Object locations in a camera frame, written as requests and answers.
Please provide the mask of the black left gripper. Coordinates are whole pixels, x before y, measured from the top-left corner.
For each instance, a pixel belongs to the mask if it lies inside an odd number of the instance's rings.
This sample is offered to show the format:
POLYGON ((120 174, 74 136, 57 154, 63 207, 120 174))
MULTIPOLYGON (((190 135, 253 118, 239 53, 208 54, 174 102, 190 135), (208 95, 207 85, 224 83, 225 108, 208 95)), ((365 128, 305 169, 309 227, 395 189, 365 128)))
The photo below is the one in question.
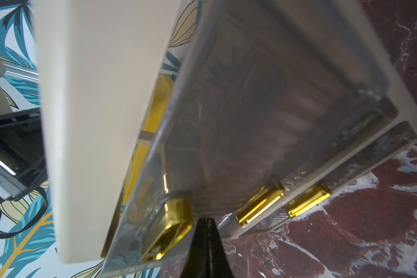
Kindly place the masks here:
POLYGON ((25 197, 46 180, 41 110, 0 115, 0 204, 25 197))

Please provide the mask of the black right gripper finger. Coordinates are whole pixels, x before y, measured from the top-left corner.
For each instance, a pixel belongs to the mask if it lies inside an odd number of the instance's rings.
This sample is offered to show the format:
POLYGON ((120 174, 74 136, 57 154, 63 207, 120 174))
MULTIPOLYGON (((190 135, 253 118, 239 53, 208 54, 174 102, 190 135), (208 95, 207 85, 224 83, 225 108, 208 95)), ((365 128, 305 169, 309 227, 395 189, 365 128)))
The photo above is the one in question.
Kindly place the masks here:
POLYGON ((200 218, 190 246, 182 278, 232 278, 214 219, 200 218))

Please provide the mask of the clear top drawer gold handle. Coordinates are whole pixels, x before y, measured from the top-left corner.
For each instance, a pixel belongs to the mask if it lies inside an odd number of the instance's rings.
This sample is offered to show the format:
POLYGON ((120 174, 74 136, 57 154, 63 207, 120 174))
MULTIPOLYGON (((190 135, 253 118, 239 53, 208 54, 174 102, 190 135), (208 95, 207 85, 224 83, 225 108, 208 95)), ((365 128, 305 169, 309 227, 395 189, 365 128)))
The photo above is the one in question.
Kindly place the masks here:
POLYGON ((186 257, 200 218, 220 235, 276 173, 307 162, 386 98, 388 80, 345 15, 355 5, 208 5, 102 277, 186 257))

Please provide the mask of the beige drawer organizer cabinet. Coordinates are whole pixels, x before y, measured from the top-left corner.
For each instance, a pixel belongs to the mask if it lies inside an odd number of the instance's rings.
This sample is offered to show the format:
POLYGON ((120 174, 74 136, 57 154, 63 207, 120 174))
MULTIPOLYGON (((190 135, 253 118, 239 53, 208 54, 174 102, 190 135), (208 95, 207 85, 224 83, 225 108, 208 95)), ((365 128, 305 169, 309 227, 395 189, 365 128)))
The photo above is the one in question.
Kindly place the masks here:
MULTIPOLYGON (((105 262, 211 2, 35 3, 43 139, 61 262, 105 262)), ((338 164, 402 122, 417 134, 417 104, 355 2, 344 7, 345 15, 385 74, 385 97, 398 114, 338 164)))

